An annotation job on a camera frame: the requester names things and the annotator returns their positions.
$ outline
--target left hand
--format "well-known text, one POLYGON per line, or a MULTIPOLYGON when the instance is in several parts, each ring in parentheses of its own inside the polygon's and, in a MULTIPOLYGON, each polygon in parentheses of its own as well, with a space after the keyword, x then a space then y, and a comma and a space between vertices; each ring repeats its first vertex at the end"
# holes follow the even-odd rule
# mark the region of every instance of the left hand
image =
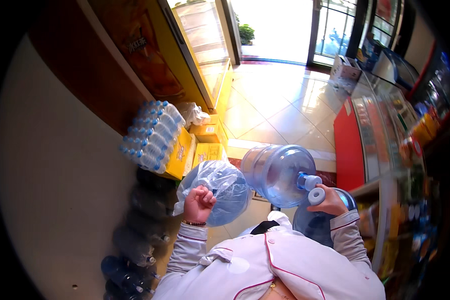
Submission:
POLYGON ((199 185, 192 189, 185 198, 183 219, 192 223, 206 222, 216 202, 217 198, 214 197, 212 191, 199 185))

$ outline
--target hand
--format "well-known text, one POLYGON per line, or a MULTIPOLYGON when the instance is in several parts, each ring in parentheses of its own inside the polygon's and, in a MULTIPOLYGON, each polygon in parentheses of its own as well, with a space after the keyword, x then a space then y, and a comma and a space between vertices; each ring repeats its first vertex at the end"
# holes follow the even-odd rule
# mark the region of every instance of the hand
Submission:
POLYGON ((325 200, 318 205, 310 205, 306 208, 309 212, 324 212, 330 215, 339 216, 348 212, 348 208, 342 201, 335 189, 329 188, 324 184, 315 185, 325 191, 325 200))
POLYGON ((212 191, 199 185, 192 189, 185 198, 183 219, 192 223, 206 222, 216 202, 217 198, 214 197, 212 191))

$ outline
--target brown wall panel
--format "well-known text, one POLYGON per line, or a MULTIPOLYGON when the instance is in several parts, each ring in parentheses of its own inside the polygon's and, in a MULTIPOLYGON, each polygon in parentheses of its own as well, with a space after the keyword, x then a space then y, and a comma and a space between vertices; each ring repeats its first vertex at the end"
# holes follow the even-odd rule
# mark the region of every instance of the brown wall panel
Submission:
POLYGON ((145 96, 107 50, 78 3, 49 3, 29 36, 47 66, 73 95, 115 131, 126 135, 145 96))

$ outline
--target yellow cardboard box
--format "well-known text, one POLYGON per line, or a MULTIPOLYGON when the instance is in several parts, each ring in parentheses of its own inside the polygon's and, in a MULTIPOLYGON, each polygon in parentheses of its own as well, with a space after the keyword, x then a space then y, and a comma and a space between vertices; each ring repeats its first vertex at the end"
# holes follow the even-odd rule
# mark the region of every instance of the yellow cardboard box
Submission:
POLYGON ((228 161, 224 146, 220 143, 198 143, 193 159, 193 168, 205 160, 228 161))
POLYGON ((166 170, 163 174, 159 174, 160 176, 174 180, 182 180, 191 143, 192 137, 182 127, 182 131, 178 135, 177 142, 173 147, 173 152, 170 154, 170 160, 166 165, 166 170))
POLYGON ((211 121, 206 125, 191 125, 188 130, 200 143, 220 143, 225 149, 228 137, 218 115, 210 115, 211 121))

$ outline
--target doorway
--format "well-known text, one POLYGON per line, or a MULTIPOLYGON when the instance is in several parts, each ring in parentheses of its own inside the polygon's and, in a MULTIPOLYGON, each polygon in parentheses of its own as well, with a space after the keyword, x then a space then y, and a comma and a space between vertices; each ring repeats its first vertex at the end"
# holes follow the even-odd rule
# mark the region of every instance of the doorway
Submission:
POLYGON ((231 0, 231 3, 240 30, 244 27, 254 30, 253 39, 242 39, 242 58, 307 63, 312 0, 231 0))

